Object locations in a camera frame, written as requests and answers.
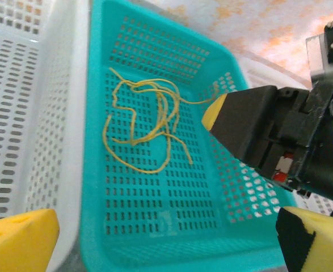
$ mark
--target robotic arm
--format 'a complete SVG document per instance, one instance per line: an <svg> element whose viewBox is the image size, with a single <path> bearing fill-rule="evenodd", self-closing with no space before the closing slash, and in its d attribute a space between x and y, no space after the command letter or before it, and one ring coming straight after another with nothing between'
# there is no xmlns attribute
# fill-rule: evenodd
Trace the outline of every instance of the robotic arm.
<svg viewBox="0 0 333 272"><path fill-rule="evenodd" d="M233 92L206 111L204 126L270 182L333 200L333 22L307 39L313 89Z"/></svg>

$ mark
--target basket hole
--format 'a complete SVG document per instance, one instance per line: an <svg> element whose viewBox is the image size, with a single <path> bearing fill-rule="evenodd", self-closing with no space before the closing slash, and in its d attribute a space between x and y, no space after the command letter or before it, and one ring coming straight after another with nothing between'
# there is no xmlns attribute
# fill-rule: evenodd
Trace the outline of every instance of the basket hole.
<svg viewBox="0 0 333 272"><path fill-rule="evenodd" d="M14 10L11 9L11 8L8 8L8 9L6 10L6 14L7 14L7 16L14 16Z"/></svg>
<svg viewBox="0 0 333 272"><path fill-rule="evenodd" d="M0 203L8 203L10 199L8 197L0 197Z"/></svg>
<svg viewBox="0 0 333 272"><path fill-rule="evenodd" d="M23 18L23 14L21 12L16 12L15 13L15 17L19 20L21 20Z"/></svg>
<svg viewBox="0 0 333 272"><path fill-rule="evenodd" d="M0 207L0 214L6 213L6 212L7 212L7 208L6 207Z"/></svg>
<svg viewBox="0 0 333 272"><path fill-rule="evenodd" d="M12 176L15 174L13 170L3 170L2 173L6 176Z"/></svg>
<svg viewBox="0 0 333 272"><path fill-rule="evenodd" d="M0 13L4 13L5 9L2 5L0 5Z"/></svg>
<svg viewBox="0 0 333 272"><path fill-rule="evenodd" d="M21 2L21 1L17 1L16 2L16 8L22 9L23 7L24 7L24 3L23 2Z"/></svg>
<svg viewBox="0 0 333 272"><path fill-rule="evenodd" d="M16 163L13 162L13 161L6 161L4 163L5 166L8 166L8 167L15 167L16 166Z"/></svg>
<svg viewBox="0 0 333 272"><path fill-rule="evenodd" d="M11 178L2 178L0 180L0 183L2 183L2 184L12 184L13 180Z"/></svg>

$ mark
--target teal plastic basket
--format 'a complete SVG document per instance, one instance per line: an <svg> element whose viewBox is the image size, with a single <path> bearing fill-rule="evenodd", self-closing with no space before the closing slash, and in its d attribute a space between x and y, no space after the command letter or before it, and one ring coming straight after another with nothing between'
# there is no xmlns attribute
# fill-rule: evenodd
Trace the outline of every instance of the teal plastic basket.
<svg viewBox="0 0 333 272"><path fill-rule="evenodd" d="M247 87L224 47L129 2L94 0L81 218L88 270L258 271L282 265L275 222L279 208L294 200L209 135L201 124L208 105L180 106L176 135L188 145L192 166L175 141L169 165L155 175L135 172L105 150L108 114L109 137L128 138L130 125L130 114L111 106L119 80L109 67L133 81L169 79L190 101L211 97L214 84L222 92ZM155 94L123 86L118 97L119 105L137 111L136 137L153 128ZM166 157L165 137L135 147L109 145L141 168L155 169Z"/></svg>

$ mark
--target yellow sponge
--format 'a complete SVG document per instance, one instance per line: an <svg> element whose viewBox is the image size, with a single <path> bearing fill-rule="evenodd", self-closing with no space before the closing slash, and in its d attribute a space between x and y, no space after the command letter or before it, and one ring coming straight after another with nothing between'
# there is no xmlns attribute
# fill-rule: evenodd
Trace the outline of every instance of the yellow sponge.
<svg viewBox="0 0 333 272"><path fill-rule="evenodd" d="M203 119L201 120L202 125L206 128L207 131L210 131L218 117L219 111L221 110L224 100L226 99L227 94L223 94L213 102L212 105L206 109Z"/></svg>
<svg viewBox="0 0 333 272"><path fill-rule="evenodd" d="M332 217L285 207L276 228L289 271L333 271Z"/></svg>
<svg viewBox="0 0 333 272"><path fill-rule="evenodd" d="M58 236L51 209L0 219L0 271L45 271Z"/></svg>

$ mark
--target basket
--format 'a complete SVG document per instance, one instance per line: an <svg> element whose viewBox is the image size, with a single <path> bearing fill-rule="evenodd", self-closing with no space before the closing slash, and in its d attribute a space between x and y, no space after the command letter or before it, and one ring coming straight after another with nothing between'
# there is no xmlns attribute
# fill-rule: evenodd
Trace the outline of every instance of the basket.
<svg viewBox="0 0 333 272"><path fill-rule="evenodd" d="M87 27L87 1L0 0L0 218L56 210L48 271L79 227Z"/></svg>
<svg viewBox="0 0 333 272"><path fill-rule="evenodd" d="M266 183L234 159L203 128L208 105L180 106L176 136L194 164L173 142L171 161L160 173L135 172L117 162L102 143L127 138L130 114L112 108L116 69L132 81L165 78L181 95L209 98L247 87L234 57L196 32L121 0L94 0L86 106L81 252L89 271L258 271L282 265L275 223L292 195ZM125 86L119 104L137 111L135 136L156 122L155 96ZM156 168L166 154L162 137L144 145L111 148L136 167Z"/></svg>

